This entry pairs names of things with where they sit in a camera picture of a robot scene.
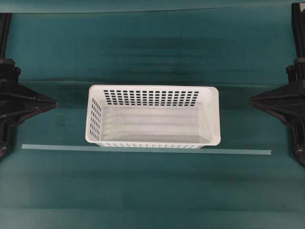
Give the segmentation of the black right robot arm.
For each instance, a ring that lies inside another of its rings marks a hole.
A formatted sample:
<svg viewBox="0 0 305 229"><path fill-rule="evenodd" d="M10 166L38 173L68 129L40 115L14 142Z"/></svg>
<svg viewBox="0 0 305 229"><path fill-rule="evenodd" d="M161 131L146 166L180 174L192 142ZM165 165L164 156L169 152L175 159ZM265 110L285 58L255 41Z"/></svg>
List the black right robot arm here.
<svg viewBox="0 0 305 229"><path fill-rule="evenodd" d="M286 68L289 83L253 96L249 104L278 118L292 130L294 157L305 164L305 59Z"/></svg>

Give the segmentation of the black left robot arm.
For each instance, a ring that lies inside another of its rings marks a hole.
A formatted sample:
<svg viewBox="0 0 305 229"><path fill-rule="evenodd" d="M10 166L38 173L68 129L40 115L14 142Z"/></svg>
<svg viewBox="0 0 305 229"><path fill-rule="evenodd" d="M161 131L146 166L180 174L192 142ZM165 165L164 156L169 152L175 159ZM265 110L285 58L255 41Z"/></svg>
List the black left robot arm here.
<svg viewBox="0 0 305 229"><path fill-rule="evenodd" d="M0 60L0 156L10 147L12 129L57 107L57 101L18 83L21 69L12 59Z"/></svg>

